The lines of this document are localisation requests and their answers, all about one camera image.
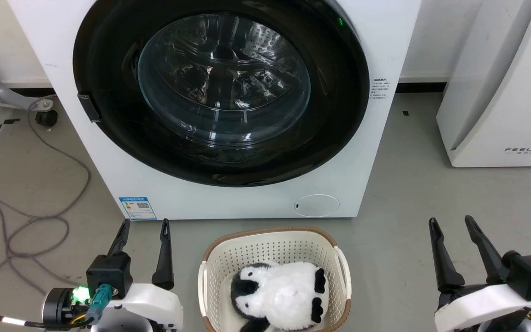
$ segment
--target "white appliance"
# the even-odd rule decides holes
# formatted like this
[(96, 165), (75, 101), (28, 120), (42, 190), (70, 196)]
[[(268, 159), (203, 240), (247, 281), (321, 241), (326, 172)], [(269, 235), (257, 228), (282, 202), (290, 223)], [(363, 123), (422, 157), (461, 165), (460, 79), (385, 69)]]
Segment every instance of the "white appliance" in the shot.
[(420, 2), (9, 0), (133, 220), (356, 216)]
[(531, 0), (482, 3), (437, 120), (455, 167), (531, 166)]

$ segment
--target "black and white plush toy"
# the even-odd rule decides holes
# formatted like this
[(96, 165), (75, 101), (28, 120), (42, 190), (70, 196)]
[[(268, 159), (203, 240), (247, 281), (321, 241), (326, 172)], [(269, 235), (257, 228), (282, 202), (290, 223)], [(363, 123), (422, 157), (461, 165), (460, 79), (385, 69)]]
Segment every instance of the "black and white plush toy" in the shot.
[(231, 283), (232, 305), (249, 320), (242, 332), (304, 330), (321, 323), (329, 306), (325, 271), (312, 263), (256, 263)]

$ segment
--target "white basket handle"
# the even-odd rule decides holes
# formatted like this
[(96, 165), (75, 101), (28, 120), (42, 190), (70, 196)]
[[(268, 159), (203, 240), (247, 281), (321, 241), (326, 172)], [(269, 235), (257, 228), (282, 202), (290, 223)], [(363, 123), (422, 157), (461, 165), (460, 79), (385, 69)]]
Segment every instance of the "white basket handle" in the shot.
[(206, 307), (207, 307), (207, 285), (208, 285), (208, 275), (206, 273), (206, 261), (200, 264), (200, 269), (198, 270), (198, 304), (200, 305), (200, 313), (202, 317), (206, 317)]
[(349, 272), (348, 260), (345, 259), (343, 251), (339, 247), (335, 247), (337, 251), (337, 256), (339, 256), (339, 263), (341, 264), (342, 273), (343, 273), (343, 283), (345, 285), (346, 298), (352, 298), (352, 275)]

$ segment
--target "caster wheel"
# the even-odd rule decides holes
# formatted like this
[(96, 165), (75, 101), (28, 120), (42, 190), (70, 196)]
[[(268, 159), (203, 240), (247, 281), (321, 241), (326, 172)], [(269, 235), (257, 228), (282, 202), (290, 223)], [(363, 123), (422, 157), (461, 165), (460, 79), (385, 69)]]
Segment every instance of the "caster wheel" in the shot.
[(59, 114), (57, 111), (51, 109), (48, 112), (36, 112), (36, 123), (40, 126), (52, 127), (57, 124)]

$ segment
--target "black round door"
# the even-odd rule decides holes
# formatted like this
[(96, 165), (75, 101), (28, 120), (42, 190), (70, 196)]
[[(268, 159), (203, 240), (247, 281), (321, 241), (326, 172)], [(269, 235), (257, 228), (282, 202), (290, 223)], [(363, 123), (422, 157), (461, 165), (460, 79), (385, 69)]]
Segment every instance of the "black round door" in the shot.
[(77, 34), (86, 111), (127, 153), (210, 185), (314, 170), (366, 110), (366, 59), (324, 0), (98, 0)]

